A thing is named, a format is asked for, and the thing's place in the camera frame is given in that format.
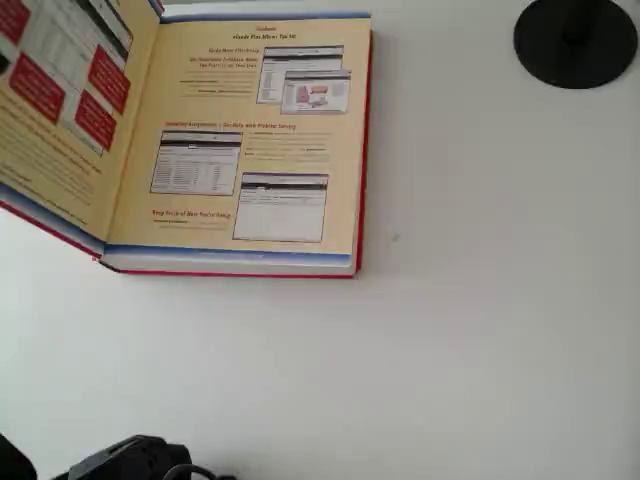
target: open book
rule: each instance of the open book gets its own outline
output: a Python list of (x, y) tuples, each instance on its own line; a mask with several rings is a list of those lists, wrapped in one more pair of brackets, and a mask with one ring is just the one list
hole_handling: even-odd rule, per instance
[(121, 272), (352, 276), (370, 33), (362, 13), (6, 0), (0, 205)]

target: black lamp base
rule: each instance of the black lamp base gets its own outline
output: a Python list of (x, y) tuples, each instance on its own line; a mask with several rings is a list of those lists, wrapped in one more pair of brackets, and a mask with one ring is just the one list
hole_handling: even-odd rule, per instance
[(633, 61), (638, 33), (629, 15), (602, 0), (588, 38), (567, 37), (568, 9), (559, 0), (536, 0), (518, 19), (513, 43), (534, 77), (561, 88), (599, 87), (618, 78)]

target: black round stand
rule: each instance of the black round stand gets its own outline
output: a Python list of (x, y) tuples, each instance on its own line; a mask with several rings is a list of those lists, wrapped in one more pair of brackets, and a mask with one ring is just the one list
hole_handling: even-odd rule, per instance
[(534, 77), (561, 88), (594, 88), (618, 78), (638, 48), (636, 28), (610, 0), (536, 0), (518, 19), (513, 43)]

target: book page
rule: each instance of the book page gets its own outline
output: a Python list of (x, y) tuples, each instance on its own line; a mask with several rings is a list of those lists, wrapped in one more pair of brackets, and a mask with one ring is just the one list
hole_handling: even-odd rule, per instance
[(109, 244), (351, 253), (369, 19), (162, 25)]
[(0, 185), (105, 240), (159, 18), (148, 0), (7, 0)]

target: white table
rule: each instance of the white table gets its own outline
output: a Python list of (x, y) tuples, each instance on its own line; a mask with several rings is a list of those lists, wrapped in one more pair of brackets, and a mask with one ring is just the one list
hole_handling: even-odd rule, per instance
[(118, 276), (0, 214), (0, 430), (41, 478), (136, 432), (244, 480), (637, 478), (640, 62), (558, 90), (526, 0), (372, 3), (357, 280)]

